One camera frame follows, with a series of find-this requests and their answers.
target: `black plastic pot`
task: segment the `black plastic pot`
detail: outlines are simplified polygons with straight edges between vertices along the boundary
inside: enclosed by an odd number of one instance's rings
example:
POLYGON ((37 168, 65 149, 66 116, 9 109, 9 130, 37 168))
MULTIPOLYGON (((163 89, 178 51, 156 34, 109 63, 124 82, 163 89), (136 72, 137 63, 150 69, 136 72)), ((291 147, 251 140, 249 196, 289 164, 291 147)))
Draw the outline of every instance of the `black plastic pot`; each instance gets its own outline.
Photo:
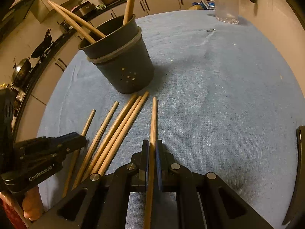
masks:
POLYGON ((146 87, 153 78, 154 67, 142 39, 135 16, 122 27, 124 16, 115 17, 97 27, 107 36, 90 44, 83 39, 83 50, 114 88, 131 94, 146 87))

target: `black countertop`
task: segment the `black countertop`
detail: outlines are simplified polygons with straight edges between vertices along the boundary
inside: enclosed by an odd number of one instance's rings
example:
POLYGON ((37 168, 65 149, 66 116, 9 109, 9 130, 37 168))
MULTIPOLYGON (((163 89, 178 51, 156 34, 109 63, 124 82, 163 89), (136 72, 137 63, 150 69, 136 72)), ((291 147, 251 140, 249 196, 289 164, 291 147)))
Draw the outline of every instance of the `black countertop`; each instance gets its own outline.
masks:
MULTIPOLYGON (((120 4, 123 4, 127 2, 127 0, 118 0, 110 5, 108 5, 107 7, 105 7, 104 9, 100 9, 100 10, 93 10, 90 13, 88 13, 86 16, 83 17, 83 19, 85 21, 90 21, 92 19, 94 19, 95 17, 99 16, 100 14, 106 12, 107 10, 110 10, 120 4)), ((17 117, 16 117, 16 121, 15 121, 15 125, 14 125, 14 129, 13 129, 13 142, 16 141, 16 137, 17 137, 17 131, 18 131, 18 127, 21 121, 21 117, 22 114, 24 112, 26 103, 39 79, 39 77, 41 76, 41 74, 43 73, 43 71, 45 70, 45 68, 48 66, 49 62, 52 60, 52 58, 55 56, 55 54, 61 49, 61 47, 63 47, 63 45, 76 33, 75 29, 69 30, 67 33, 63 34, 62 36, 60 36, 55 42, 54 44, 51 46, 51 50, 48 54, 48 56, 42 60, 42 62, 40 63, 40 66, 38 67, 38 69, 36 70, 35 74, 33 75, 33 77, 31 78, 27 91, 24 95, 24 98, 21 102, 17 117)))

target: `table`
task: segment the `table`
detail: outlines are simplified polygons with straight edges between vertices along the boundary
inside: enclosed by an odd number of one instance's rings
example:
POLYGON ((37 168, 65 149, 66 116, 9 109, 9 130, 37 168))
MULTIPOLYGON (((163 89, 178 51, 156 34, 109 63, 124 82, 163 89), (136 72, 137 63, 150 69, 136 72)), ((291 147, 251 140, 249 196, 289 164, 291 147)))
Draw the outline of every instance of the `table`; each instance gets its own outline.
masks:
MULTIPOLYGON (((200 174, 215 172, 274 228, 282 228, 296 177, 295 130, 305 123, 305 100, 286 61, 244 18, 230 25, 211 11, 186 10, 146 16, 137 24, 155 65, 154 79, 139 92, 149 90, 149 99, 107 173, 128 163, 149 138, 156 96, 158 139, 177 162, 200 174)), ((114 101, 120 105, 110 124, 128 98, 79 51, 47 104, 38 136, 81 132, 96 109, 87 134, 92 141, 114 101)), ((48 208, 61 199, 70 159, 39 185, 48 208)), ((174 193, 154 196, 153 228, 177 228, 174 200, 174 193)), ((144 194, 131 194, 126 228, 142 228, 143 208, 144 194)))

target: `kitchen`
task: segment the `kitchen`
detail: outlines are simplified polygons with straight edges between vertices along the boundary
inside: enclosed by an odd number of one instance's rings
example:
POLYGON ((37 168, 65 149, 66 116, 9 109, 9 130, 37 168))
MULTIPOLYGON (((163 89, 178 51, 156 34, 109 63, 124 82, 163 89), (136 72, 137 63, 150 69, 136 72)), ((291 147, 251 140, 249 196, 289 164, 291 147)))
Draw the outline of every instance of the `kitchen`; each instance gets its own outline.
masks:
MULTIPOLYGON (((25 19, 22 18, 16 28, 11 31, 5 27, 1 29, 0 83, 12 83, 14 64, 18 64, 22 59, 27 59, 32 55, 36 47, 43 41, 49 28, 51 28, 49 34, 52 45, 44 51, 45 56, 42 59, 29 59, 32 68, 39 63, 35 75, 24 89, 25 95, 20 92, 19 108, 16 110, 13 129, 13 138, 16 142, 36 137, 46 104, 66 66, 78 52, 77 47, 82 39, 75 30, 68 29, 64 33, 63 27, 60 27, 63 19, 51 8, 41 9, 47 0, 16 0, 12 9, 23 1, 27 1, 27 9, 29 9, 29 12, 26 9, 25 12, 23 11, 25 19)), ((72 9, 80 0, 54 1, 72 9)), ((126 6, 126 0, 111 2, 106 7, 101 0, 83 0, 83 2, 86 1, 98 7, 84 17, 95 27, 115 16, 124 14, 126 6)), ((185 10, 190 8, 193 2, 200 2, 200 0, 136 0, 134 13, 136 18, 140 18, 157 13, 185 10)), ((255 5, 249 0, 239 0, 239 14, 252 22, 276 46, 290 65, 305 93, 305 83, 301 76, 301 72, 305 68, 305 54, 302 50, 305 46, 304 30, 287 2, 285 0, 258 0, 255 5), (281 37, 277 33, 279 30, 284 34, 281 37), (295 45, 287 46, 285 38, 294 41, 295 45)))

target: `chopstick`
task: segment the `chopstick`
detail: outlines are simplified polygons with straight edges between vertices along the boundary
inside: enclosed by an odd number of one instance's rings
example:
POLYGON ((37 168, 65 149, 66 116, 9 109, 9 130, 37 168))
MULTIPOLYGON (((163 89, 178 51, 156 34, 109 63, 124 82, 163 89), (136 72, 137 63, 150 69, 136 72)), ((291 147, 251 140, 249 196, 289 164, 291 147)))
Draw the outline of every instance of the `chopstick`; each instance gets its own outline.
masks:
POLYGON ((78 31, 86 40, 88 40, 91 44, 94 44, 96 41, 83 30, 73 19, 71 19, 65 12, 59 9, 56 5, 54 5, 51 1, 48 0, 48 3, 52 6, 52 8, 59 13, 76 31, 78 31))
POLYGON ((138 99, 135 101, 135 103, 132 105, 132 108, 129 110, 129 112, 127 113, 127 115, 123 119, 122 123, 120 124, 118 129, 115 131, 115 133, 112 136, 111 140, 107 144, 106 148, 103 150, 100 158, 98 159, 98 161, 96 162, 93 170, 91 171, 91 174, 97 173, 99 171, 100 167, 102 166, 102 163, 104 162, 105 158, 107 157, 107 154, 109 153, 109 151, 110 151, 111 147, 113 146, 115 140, 118 138, 120 132, 122 131, 122 129, 125 126, 126 122, 128 121, 128 119, 132 115, 132 113, 135 110, 135 108, 137 107, 137 105, 140 102, 141 98, 142 98, 142 96, 139 96, 138 99))
POLYGON ((124 19, 123 19, 123 26, 132 18, 134 5, 135 5, 135 0, 127 0, 124 19))
POLYGON ((105 34, 103 34, 100 30, 98 30, 97 28, 95 28, 94 26, 92 26, 90 23, 86 22, 85 20, 83 20, 82 18, 80 18, 79 16, 77 16, 76 14, 72 13, 71 11, 67 10, 66 8, 56 4, 55 2, 52 2, 55 6, 57 6, 58 8, 60 8, 62 11, 64 11, 67 15, 69 15, 72 19, 74 19, 75 21, 79 22, 80 24, 82 24, 84 27, 88 28, 91 32, 95 33, 97 36, 104 38, 106 37, 105 34))
POLYGON ((78 171, 78 173, 77 173, 77 176, 76 176, 76 178, 75 178, 75 181, 74 181, 74 184, 73 184, 73 186, 72 186, 72 189, 76 188, 77 185, 80 184, 80 180, 81 180, 81 178, 82 178, 82 176, 83 176, 83 173, 84 173, 84 171, 85 171, 85 169, 86 169, 86 167, 87 167, 87 164, 88 164, 88 162, 89 162, 89 160, 90 160, 90 158, 91 158, 91 156, 92 156, 94 150, 96 149, 97 144, 98 144, 98 142, 100 141, 100 139, 101 139, 101 137, 102 137, 102 135, 103 135, 103 133, 104 133, 104 131, 105 131, 105 129, 106 129, 106 127, 107 127, 109 121, 111 120, 111 118, 112 118, 112 116, 113 116, 113 114, 114 114, 114 112, 115 112, 115 110, 116 110, 116 108, 117 108, 118 105, 119 105, 119 102, 118 102, 118 101, 116 101, 116 102, 113 104, 113 106, 112 106, 112 108, 110 109, 108 115, 106 116, 105 120, 103 121, 103 123, 102 123, 100 129, 98 130, 96 136, 94 137, 94 140, 92 141, 92 143, 91 143, 91 145, 90 145, 90 147, 89 147, 89 150, 88 150, 88 152, 87 152, 85 158, 83 159, 83 162, 82 162, 82 164, 81 164, 81 166, 80 166, 80 169, 79 169, 79 171, 78 171))
POLYGON ((108 142, 110 141, 111 137, 115 133, 116 129, 119 127, 119 125, 123 121, 124 117, 126 116, 128 111, 130 110, 132 105, 134 104, 134 102, 135 102, 137 97, 138 97, 138 94, 134 93, 131 96, 131 98, 128 100, 128 102, 125 104, 123 109, 121 110, 121 112, 119 113, 119 115, 115 119, 114 123, 112 124, 111 128, 109 129, 108 133, 106 134, 103 142, 100 144, 96 154, 94 155, 93 160, 91 161, 90 165, 88 166, 88 168, 87 168, 87 170, 86 170, 86 172, 85 172, 85 174, 83 176, 83 179, 81 181, 84 181, 86 178, 89 177, 89 175, 90 175, 92 169, 94 168, 97 160, 99 159, 99 157, 102 154, 103 150, 105 149, 106 145, 108 144, 108 142))
POLYGON ((8 199, 10 199, 12 201, 12 207, 13 209, 16 211, 16 213, 19 215, 19 217, 21 218, 21 220, 23 221, 23 223, 25 224, 26 227, 30 227, 32 225, 32 222, 29 219, 26 219, 24 217, 24 211, 23 209, 20 207, 18 201, 15 199, 14 196, 12 196, 12 194, 9 191, 3 190, 1 191, 1 193, 6 196, 8 199))
POLYGON ((145 210, 144 210, 144 229, 150 228, 151 213, 153 207, 153 181, 155 175, 155 148, 157 137, 157 99, 152 99, 152 119, 149 138, 149 166, 148 166, 148 188, 146 192, 145 210))
MULTIPOLYGON (((91 113, 89 115, 89 118, 87 119, 87 122, 86 122, 86 124, 85 124, 85 126, 83 128, 83 131, 81 132, 82 136, 86 136, 86 134, 88 132, 88 129, 89 129, 89 126, 90 126, 90 124, 92 122, 92 119, 94 117, 95 112, 96 112, 96 110, 92 109, 92 111, 91 111, 91 113)), ((74 166, 76 164, 76 160, 77 160, 77 157, 79 155, 79 152, 80 152, 80 149, 73 152, 71 163, 70 163, 70 169, 69 169, 69 172, 68 172, 68 177, 66 179, 65 186, 63 188, 63 198, 68 193, 69 184, 70 184, 70 180, 71 180, 71 177, 72 177, 72 172, 73 172, 74 166)))
POLYGON ((113 159, 116 151, 118 150, 119 146, 121 145, 124 137, 126 136, 129 128, 131 127, 133 121, 135 120, 136 116, 138 115, 138 113, 140 112, 140 109, 142 108, 146 98, 148 97, 148 91, 145 92, 145 94, 143 95, 143 97, 141 98, 140 102, 138 103, 138 105, 136 106, 135 110, 133 111, 133 113, 131 114, 130 118, 128 119, 128 121, 126 122, 125 126, 123 127, 122 131, 120 132, 118 138, 115 140, 112 148, 110 149, 107 157, 105 158, 102 166, 100 167, 98 173, 102 176, 105 172, 106 169, 108 168, 111 160, 113 159))

